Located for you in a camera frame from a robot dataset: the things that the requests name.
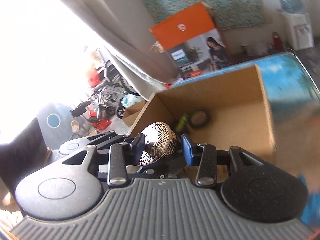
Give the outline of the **black tape roll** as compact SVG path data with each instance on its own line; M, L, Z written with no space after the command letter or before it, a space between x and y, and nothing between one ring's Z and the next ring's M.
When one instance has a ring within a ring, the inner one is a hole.
M189 115L188 124L191 128L204 127L208 122L210 122L210 113L205 109L195 111Z

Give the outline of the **grey curtain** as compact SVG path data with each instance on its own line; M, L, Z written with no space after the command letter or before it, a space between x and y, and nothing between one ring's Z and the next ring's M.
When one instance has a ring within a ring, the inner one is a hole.
M143 0L60 0L104 41L104 52L145 99L166 89L177 69L165 53L151 51L154 21Z

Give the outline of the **small green tube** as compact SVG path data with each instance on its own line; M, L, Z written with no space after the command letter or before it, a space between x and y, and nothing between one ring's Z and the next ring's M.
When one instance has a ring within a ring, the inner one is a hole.
M188 114L184 113L178 120L175 130L176 132L183 132L187 128L188 124Z

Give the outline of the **gold lid black jar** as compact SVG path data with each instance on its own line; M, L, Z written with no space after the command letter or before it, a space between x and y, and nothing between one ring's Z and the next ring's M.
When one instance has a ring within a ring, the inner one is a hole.
M145 149L139 166L159 161L176 151L177 138L170 126L164 122L155 122L142 130L145 135Z

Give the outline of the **red thermos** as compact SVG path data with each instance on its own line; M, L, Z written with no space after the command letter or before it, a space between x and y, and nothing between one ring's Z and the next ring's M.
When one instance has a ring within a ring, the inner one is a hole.
M273 37L273 48L276 51L284 51L284 44L281 39L281 36L277 32L272 33Z

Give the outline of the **orange Philips box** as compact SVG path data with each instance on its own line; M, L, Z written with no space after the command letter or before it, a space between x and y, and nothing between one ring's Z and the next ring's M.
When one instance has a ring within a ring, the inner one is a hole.
M179 11L150 32L158 42L159 51L167 53L184 80L232 65L213 8L206 2Z

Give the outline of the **brown cardboard box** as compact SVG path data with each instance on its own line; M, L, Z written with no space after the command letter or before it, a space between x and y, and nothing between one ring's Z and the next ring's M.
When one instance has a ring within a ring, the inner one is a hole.
M206 142L219 150L239 146L275 162L271 107L256 64L221 74L213 72L152 94L129 134L135 136L154 122L172 125L183 114L199 110L207 110L210 121L203 128L189 129L194 142Z

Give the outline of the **white water dispenser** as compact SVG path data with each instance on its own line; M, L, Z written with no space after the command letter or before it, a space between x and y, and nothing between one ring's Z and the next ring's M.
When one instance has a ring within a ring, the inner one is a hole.
M291 14L282 12L281 15L287 42L294 50L304 50L315 46L308 13Z

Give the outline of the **wheelchair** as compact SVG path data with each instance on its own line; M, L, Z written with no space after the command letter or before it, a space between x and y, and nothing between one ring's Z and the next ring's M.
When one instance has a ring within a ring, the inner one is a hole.
M95 105L96 116L88 117L86 120L96 124L101 119L117 116L124 117L126 106L122 100L127 95L139 96L139 93L127 82L110 60L103 57L99 49L93 51L93 59L99 66L90 70L89 84L93 89L88 100L78 104L71 110L71 115L77 118L88 111L90 104Z

